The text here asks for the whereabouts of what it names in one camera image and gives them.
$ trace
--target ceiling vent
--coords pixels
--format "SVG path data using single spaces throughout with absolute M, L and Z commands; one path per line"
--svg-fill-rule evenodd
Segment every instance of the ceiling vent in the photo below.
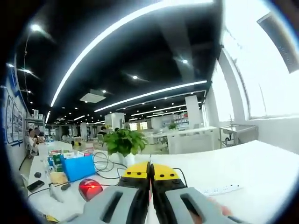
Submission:
M 89 93 L 83 96 L 80 100 L 84 102 L 87 101 L 88 103 L 96 104 L 106 98 L 103 95 L 104 93 L 102 91 L 90 90 Z

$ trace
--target blue box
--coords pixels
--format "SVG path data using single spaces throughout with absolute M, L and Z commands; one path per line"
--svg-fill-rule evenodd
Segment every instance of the blue box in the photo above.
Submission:
M 60 155 L 60 161 L 63 171 L 70 182 L 80 180 L 96 173 L 93 163 L 93 155 L 70 159 L 65 159 L 63 155 Z

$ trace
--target black ceiling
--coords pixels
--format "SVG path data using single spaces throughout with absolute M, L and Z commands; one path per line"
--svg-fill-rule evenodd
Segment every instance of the black ceiling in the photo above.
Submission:
M 57 87 L 81 51 L 107 27 L 149 4 L 150 1 L 140 3 L 138 0 L 83 0 L 76 1 L 76 4 L 52 1 L 41 8 L 31 24 L 40 24 L 49 36 L 30 32 L 29 24 L 17 45 L 17 65 L 23 68 L 26 40 L 30 34 L 25 68 L 39 79 L 18 73 L 21 89 L 26 89 L 27 85 L 27 89 L 32 91 L 28 97 L 23 92 L 28 108 L 39 109 L 44 115 L 51 111 L 48 123 L 53 123 L 59 117 L 73 120 L 87 114 L 90 114 L 90 119 L 100 120 L 110 111 L 135 105 L 126 109 L 126 116 L 130 118 L 137 110 L 149 111 L 154 106 L 165 108 L 172 102 L 184 104 L 185 96 L 144 105 L 142 102 L 208 91 L 215 59 L 220 52 L 222 15 L 217 1 L 208 5 L 158 10 L 125 24 L 80 62 L 66 81 L 54 107 L 50 107 Z M 179 59 L 187 59 L 189 64 L 183 64 Z M 208 80 L 208 83 L 155 94 L 94 113 L 98 108 L 130 97 L 200 80 Z M 106 98 L 97 104 L 80 101 L 90 89 L 106 90 Z M 204 93 L 197 95 L 199 101 L 203 101 Z

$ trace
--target red computer mouse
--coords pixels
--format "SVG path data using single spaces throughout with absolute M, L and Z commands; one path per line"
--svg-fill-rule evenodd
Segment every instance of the red computer mouse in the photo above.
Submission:
M 79 192 L 80 195 L 86 200 L 87 202 L 90 201 L 93 197 L 103 191 L 102 186 L 100 183 L 93 179 L 84 179 L 79 184 Z

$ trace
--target black phone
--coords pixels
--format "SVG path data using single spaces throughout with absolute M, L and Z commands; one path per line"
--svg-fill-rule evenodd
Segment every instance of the black phone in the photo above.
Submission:
M 27 186 L 27 189 L 30 192 L 33 192 L 33 191 L 39 189 L 44 184 L 45 184 L 44 181 L 38 180 L 38 181 L 35 181 L 34 183 L 30 184 L 29 186 Z

